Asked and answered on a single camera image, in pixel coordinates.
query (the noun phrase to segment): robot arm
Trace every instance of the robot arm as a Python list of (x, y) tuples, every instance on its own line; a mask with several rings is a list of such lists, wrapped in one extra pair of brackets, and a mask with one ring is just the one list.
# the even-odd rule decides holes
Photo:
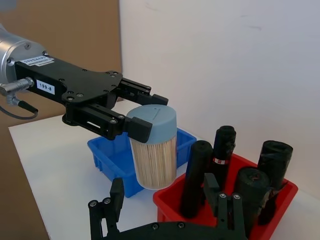
[(150, 95), (151, 87), (126, 79), (119, 72), (94, 72), (72, 65), (48, 55), (39, 43), (9, 33), (1, 26), (0, 59), (0, 94), (7, 97), (9, 105), (34, 113), (20, 119), (31, 119), (38, 113), (16, 97), (17, 92), (28, 89), (63, 104), (62, 120), (68, 125), (81, 126), (109, 140), (127, 132), (130, 138), (145, 143), (152, 124), (112, 111), (117, 98), (141, 105), (168, 103), (167, 98)]

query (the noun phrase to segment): red plastic bin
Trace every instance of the red plastic bin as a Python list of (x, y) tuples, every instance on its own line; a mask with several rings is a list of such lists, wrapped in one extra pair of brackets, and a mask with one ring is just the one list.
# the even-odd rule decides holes
[[(242, 167), (257, 165), (241, 156), (233, 154), (229, 172), (227, 176), (225, 192), (230, 195), (233, 192), (234, 184), (238, 170)], [(179, 213), (180, 198), (183, 191), (185, 182), (185, 175), (178, 177), (175, 182), (165, 189), (159, 190), (153, 195), (153, 202), (157, 205), (157, 221), (158, 222), (190, 222), (195, 224), (215, 226), (216, 219), (214, 218), (211, 208), (206, 202), (200, 209), (198, 215), (195, 218), (184, 218)], [(255, 225), (250, 234), (249, 240), (269, 240), (273, 232), (275, 231), (282, 216), (285, 214), (289, 204), (295, 197), (298, 187), (285, 179), (287, 183), (283, 190), (279, 193), (276, 199), (276, 212), (267, 225), (259, 226)]]

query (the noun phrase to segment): black cylindrical object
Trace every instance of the black cylindrical object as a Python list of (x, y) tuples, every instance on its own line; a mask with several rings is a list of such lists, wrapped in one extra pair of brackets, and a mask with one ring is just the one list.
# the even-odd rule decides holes
[(185, 218), (193, 218), (199, 211), (204, 194), (202, 183), (212, 155), (212, 145), (207, 141), (199, 140), (191, 146), (180, 203), (180, 212)]
[(225, 188), (229, 163), (236, 146), (235, 141), (236, 131), (233, 126), (222, 126), (216, 131), (213, 145), (213, 161), (209, 172), (214, 174), (221, 191)]
[(269, 140), (263, 143), (258, 169), (269, 176), (271, 187), (275, 190), (282, 188), (293, 150), (290, 145), (280, 141)]
[(249, 238), (251, 230), (270, 193), (270, 179), (255, 167), (243, 167), (236, 176), (234, 190), (242, 196), (245, 235)]
[(261, 210), (258, 219), (259, 225), (270, 223), (276, 213), (276, 200), (278, 192), (283, 187), (283, 180), (289, 165), (293, 148), (280, 141), (265, 141), (262, 145), (258, 169), (265, 172), (270, 178), (270, 184), (273, 188), (269, 200)]

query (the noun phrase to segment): white wall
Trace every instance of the white wall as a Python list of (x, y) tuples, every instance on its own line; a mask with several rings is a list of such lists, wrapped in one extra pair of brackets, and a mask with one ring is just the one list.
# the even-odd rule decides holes
[(320, 198), (319, 0), (120, 0), (123, 73), (169, 98), (178, 125), (235, 152), (294, 147), (286, 177)]

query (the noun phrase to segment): cable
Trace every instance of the cable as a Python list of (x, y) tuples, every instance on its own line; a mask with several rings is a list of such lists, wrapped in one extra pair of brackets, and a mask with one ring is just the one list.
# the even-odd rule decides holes
[(5, 110), (2, 106), (0, 106), (0, 111), (3, 112), (4, 114), (8, 115), (9, 117), (19, 119), (19, 120), (31, 120), (31, 119), (34, 119), (38, 116), (38, 110), (33, 112), (32, 116), (18, 116), (18, 115), (15, 115), (15, 114)]

